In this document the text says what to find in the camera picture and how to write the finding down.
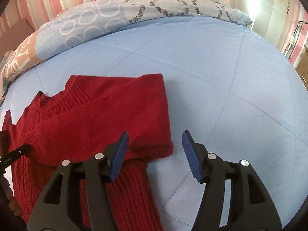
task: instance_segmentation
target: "ribbed knit collar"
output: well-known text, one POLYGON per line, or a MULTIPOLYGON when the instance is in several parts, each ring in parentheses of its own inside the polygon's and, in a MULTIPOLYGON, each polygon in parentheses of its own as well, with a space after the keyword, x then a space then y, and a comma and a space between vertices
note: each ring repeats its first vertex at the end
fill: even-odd
POLYGON ((56 106, 70 93, 70 90, 76 86, 76 78, 77 75, 71 75, 65 85, 64 90, 60 91, 58 94, 52 97, 45 95, 42 91, 39 91, 32 101, 33 106, 35 108, 47 108, 56 106))

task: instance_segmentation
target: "blue gripper pad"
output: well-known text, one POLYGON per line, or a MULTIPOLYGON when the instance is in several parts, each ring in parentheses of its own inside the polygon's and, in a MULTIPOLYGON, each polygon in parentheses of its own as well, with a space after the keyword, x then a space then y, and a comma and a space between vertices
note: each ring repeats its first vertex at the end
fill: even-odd
POLYGON ((185 131, 182 134, 182 145, 190 166, 190 170, 192 171, 194 178, 196 178, 200 183, 203 178, 201 173, 201 162, 193 146, 192 143, 193 140, 192 138, 191 139, 190 138, 191 138, 190 133, 188 131, 185 131))
POLYGON ((118 141, 120 143, 118 143, 118 148, 113 156, 113 159, 110 162, 109 178, 111 182, 113 182, 119 176, 124 156, 128 149, 128 141, 128 133, 124 132, 118 141))

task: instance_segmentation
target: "sweater sleeve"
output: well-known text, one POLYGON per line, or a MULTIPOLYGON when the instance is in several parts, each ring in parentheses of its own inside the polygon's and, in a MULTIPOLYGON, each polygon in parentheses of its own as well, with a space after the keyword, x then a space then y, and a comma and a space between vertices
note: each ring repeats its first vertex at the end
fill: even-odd
MULTIPOLYGON (((27 132, 27 143, 32 146, 29 158, 55 167, 64 159, 84 161, 115 143, 123 131, 128 132, 130 140, 125 160, 150 161, 172 154, 162 75, 146 75, 131 81, 105 80, 100 98, 71 107, 27 132)), ((76 97, 82 94, 78 90, 71 91, 65 104, 76 105, 76 97)))
POLYGON ((38 112, 29 105, 16 124, 12 124, 11 110, 6 111, 2 131, 0 131, 0 156, 26 143, 25 134, 38 123, 38 112))
POLYGON ((106 79, 102 76, 86 76, 76 75, 71 76, 70 79, 75 81, 78 90, 83 91, 90 100, 96 100, 102 96, 110 95, 118 87, 124 86, 126 83, 131 82, 134 78, 121 77, 118 79, 106 79))

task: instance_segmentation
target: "metal pivot screw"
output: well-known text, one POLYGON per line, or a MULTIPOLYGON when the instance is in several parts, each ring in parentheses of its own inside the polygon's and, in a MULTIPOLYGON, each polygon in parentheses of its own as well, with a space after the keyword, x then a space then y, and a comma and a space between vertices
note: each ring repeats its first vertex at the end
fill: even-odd
POLYGON ((241 160, 241 164, 245 167, 247 167, 249 165, 249 162, 246 160, 241 160))
POLYGON ((95 159, 97 159, 97 160, 102 159, 102 158, 104 158, 104 154, 103 153, 97 153, 95 155, 95 159))
POLYGON ((63 166, 67 166, 68 164, 70 164, 70 160, 64 160, 64 161, 62 162, 62 165, 63 165, 63 166))
POLYGON ((208 158, 211 159, 211 160, 215 160, 217 158, 217 156, 216 156, 216 154, 209 153, 208 158))

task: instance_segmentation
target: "bed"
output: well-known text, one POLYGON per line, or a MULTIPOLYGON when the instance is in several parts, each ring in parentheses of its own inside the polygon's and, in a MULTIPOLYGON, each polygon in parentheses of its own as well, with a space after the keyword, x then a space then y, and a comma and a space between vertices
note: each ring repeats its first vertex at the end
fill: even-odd
MULTIPOLYGON (((308 172, 308 94, 279 51, 245 27, 247 18, 238 14, 235 23, 231 14, 231 19, 223 14, 147 18, 101 36, 93 33, 92 40, 73 42, 66 51, 42 51, 37 56, 45 61, 14 74, 18 78, 4 89, 0 122, 10 109, 16 123, 38 91, 53 96, 72 74, 161 73, 175 151, 150 163, 148 176, 165 230, 191 230, 204 191, 182 148, 185 130, 224 160, 249 160, 285 227, 308 192, 303 180, 308 172)), ((221 225, 228 216, 230 183, 226 191, 221 225)))

